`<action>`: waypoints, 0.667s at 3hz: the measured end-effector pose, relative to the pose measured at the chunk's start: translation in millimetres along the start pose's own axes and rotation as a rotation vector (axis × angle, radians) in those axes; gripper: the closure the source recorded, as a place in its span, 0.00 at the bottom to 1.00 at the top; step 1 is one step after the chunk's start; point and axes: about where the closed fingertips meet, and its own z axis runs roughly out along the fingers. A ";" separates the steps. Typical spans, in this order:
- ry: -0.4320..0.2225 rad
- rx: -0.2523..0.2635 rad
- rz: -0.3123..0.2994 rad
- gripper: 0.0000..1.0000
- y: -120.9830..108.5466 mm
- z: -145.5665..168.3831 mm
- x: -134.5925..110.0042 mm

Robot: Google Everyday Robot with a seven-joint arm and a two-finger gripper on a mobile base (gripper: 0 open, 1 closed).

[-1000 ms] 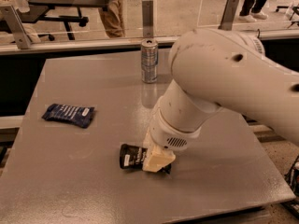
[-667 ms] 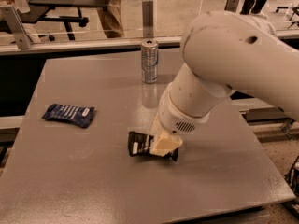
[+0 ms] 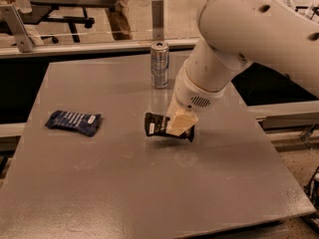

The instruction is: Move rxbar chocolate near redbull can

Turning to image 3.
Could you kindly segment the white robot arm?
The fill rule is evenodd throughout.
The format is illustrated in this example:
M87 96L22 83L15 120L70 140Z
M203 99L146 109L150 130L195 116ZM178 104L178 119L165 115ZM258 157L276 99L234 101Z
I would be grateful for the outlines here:
M200 0L196 23L200 39L175 78L167 133L193 127L196 114L254 63L319 94L319 24L296 12L292 0Z

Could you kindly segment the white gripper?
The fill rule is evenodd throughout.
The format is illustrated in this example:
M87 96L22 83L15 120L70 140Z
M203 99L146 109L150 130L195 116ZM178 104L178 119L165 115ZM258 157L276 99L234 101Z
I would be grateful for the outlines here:
M173 92L174 95L166 111L166 116L169 118L166 132L180 136L198 122L194 111L210 110L223 97L225 89L215 93L201 89L191 81L186 73L186 68L181 67L175 78Z

